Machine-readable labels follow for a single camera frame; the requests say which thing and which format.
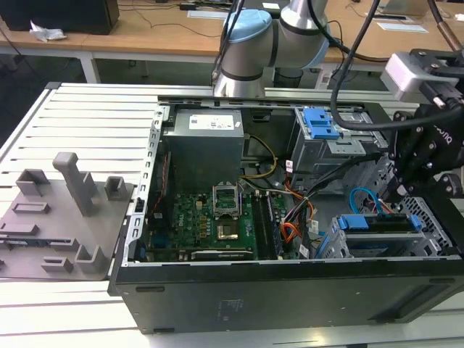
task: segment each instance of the black computer case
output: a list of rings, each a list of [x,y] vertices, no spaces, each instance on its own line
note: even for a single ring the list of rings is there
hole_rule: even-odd
[[[117,0],[0,0],[10,30],[29,30],[30,21],[48,29],[107,35],[119,17]]]

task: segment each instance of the collaborative robot arm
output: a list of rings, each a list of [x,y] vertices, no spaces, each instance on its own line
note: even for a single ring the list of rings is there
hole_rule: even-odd
[[[462,196],[460,179],[446,173],[464,165],[464,61],[462,51],[413,49],[394,54],[381,76],[396,98],[419,102],[414,115],[396,112],[394,122],[442,117],[433,125],[391,132],[389,158],[394,161],[394,177],[384,198],[396,201],[405,194],[420,196],[437,191],[450,197]]]
[[[320,23],[326,26],[327,0],[311,2]],[[234,26],[226,28],[230,38],[220,52],[219,70],[213,73],[215,96],[264,97],[264,67],[305,69],[322,62],[328,40],[311,19],[307,0],[291,0],[279,20],[272,20],[266,11],[241,10],[240,4],[237,8],[229,19],[236,20]]]

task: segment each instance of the table leg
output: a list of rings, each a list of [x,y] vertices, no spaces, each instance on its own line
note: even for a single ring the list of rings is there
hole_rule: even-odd
[[[146,60],[140,61],[140,73],[142,75],[142,78],[148,78],[149,77],[149,70],[148,70],[148,62]]]
[[[316,81],[315,89],[327,89],[331,82],[333,69],[322,66],[319,72],[318,80]]]
[[[81,57],[80,63],[84,75],[86,76],[87,83],[100,83],[99,71],[96,67],[95,59],[90,57]]]

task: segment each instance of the floor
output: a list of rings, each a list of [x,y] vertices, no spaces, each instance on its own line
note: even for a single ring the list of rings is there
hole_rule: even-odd
[[[11,72],[0,63],[0,146],[8,139],[21,118],[49,81],[85,83],[78,59],[56,57],[16,57],[17,70]],[[149,62],[149,76],[141,76],[134,61],[97,61],[102,83],[137,83],[207,86],[212,65],[201,63]],[[265,70],[265,86],[271,87],[273,71]],[[317,70],[306,71],[300,88],[314,88]],[[351,72],[344,89],[383,91],[378,73]]]

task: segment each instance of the white table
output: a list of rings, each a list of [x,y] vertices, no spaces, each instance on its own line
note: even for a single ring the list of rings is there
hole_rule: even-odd
[[[43,168],[47,177],[59,177],[51,161],[61,149],[77,152],[79,168],[90,170],[96,181],[117,173],[137,184],[157,95],[192,90],[211,95],[207,87],[177,86],[67,83],[45,90],[0,149],[0,215],[16,196],[15,180],[22,169]],[[268,96],[290,94],[318,100],[330,96],[328,91],[267,90]],[[383,92],[344,91],[341,100],[380,102],[389,114],[414,107]],[[464,294],[403,325],[144,336],[122,299],[110,297],[107,287],[107,281],[0,279],[0,347],[464,346]]]

